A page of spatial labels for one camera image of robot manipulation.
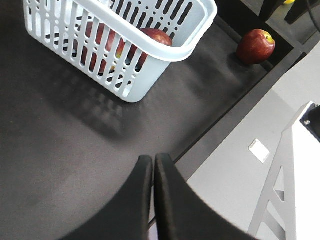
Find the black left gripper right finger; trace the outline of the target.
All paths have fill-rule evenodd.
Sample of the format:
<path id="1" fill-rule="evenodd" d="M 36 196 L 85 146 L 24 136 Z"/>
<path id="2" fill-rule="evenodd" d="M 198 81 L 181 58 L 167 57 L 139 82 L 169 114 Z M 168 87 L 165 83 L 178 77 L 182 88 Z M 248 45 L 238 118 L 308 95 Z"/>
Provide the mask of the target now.
<path id="1" fill-rule="evenodd" d="M 187 184 L 167 153 L 155 157 L 154 207 L 161 240 L 253 239 L 212 210 Z"/>

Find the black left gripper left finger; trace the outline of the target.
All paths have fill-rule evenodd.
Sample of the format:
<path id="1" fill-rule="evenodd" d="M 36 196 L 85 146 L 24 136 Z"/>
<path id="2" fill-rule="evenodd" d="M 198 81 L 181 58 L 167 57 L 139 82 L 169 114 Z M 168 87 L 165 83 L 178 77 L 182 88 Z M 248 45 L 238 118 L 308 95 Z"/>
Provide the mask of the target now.
<path id="1" fill-rule="evenodd" d="M 111 201 L 64 240 L 147 240 L 153 162 L 139 156 L 126 182 Z"/>

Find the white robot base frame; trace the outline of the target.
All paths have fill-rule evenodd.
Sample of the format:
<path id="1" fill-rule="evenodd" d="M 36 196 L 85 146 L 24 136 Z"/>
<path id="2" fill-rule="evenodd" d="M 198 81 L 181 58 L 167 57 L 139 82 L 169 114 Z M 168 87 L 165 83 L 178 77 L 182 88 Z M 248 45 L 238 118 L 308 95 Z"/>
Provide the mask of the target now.
<path id="1" fill-rule="evenodd" d="M 320 238 L 319 113 L 310 101 L 282 131 L 247 231 L 257 240 Z"/>

